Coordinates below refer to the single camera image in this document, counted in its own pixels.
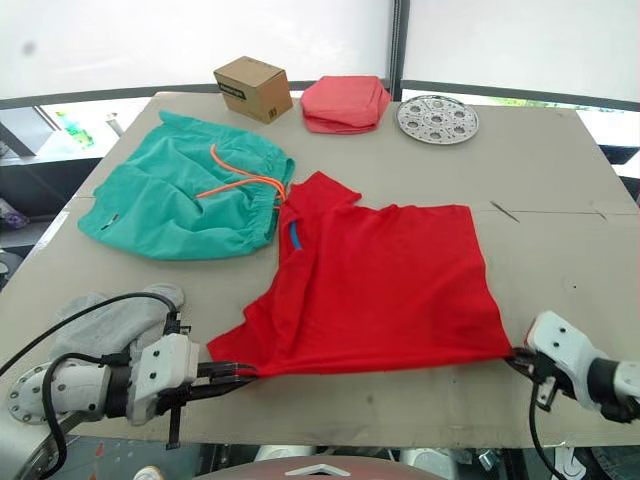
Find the table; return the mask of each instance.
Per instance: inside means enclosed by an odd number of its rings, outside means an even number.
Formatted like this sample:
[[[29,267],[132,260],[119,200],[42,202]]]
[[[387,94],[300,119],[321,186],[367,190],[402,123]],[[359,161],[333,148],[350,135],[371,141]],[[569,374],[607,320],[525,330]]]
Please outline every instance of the table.
[[[362,192],[362,205],[472,208],[489,288],[514,345],[532,319],[554,310],[611,356],[637,358],[638,207],[571,110],[476,107],[478,134],[454,146],[404,135],[391,104],[380,128],[353,136],[316,135],[300,107],[271,125],[230,112],[219,95],[156,95],[100,162],[0,295],[0,361],[41,333],[72,298],[114,295],[156,282],[186,292],[183,321],[191,338],[208,340],[243,321],[241,310],[262,294],[277,266],[276,245],[215,261],[163,262],[99,244],[76,221],[92,192],[159,125],[167,109],[252,130],[296,162],[294,181],[322,170]],[[497,210],[497,202],[518,220]],[[19,374],[46,358],[45,343],[0,382],[0,395]],[[202,360],[208,358],[202,349]],[[254,382],[183,413],[186,442],[250,444],[528,447],[531,385],[504,362],[355,375],[291,375]],[[77,433],[164,440],[168,418],[133,428],[123,419],[84,424]],[[539,414],[548,445],[640,443],[637,426],[621,426],[559,398]]]

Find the metal plate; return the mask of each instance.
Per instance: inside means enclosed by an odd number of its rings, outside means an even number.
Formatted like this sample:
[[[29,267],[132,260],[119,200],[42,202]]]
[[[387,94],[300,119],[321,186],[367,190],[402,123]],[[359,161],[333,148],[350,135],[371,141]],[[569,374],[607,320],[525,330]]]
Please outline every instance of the metal plate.
[[[397,112],[404,133],[425,143],[451,145],[478,132],[476,112],[453,98],[423,95],[402,103]]]

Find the t-shirt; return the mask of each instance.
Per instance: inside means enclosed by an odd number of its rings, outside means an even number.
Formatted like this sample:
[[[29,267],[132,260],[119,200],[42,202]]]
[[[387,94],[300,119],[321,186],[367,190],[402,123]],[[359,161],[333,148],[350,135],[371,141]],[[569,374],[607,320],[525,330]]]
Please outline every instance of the t-shirt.
[[[507,357],[466,206],[355,206],[317,172],[280,212],[280,262],[245,322],[208,344],[258,375],[435,367]]]

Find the cardboard box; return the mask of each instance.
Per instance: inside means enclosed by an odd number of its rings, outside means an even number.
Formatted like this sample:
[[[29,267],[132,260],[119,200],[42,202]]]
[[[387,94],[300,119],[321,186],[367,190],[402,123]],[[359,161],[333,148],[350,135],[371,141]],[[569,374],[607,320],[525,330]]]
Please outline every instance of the cardboard box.
[[[282,68],[240,57],[213,74],[231,110],[271,123],[293,106]]]

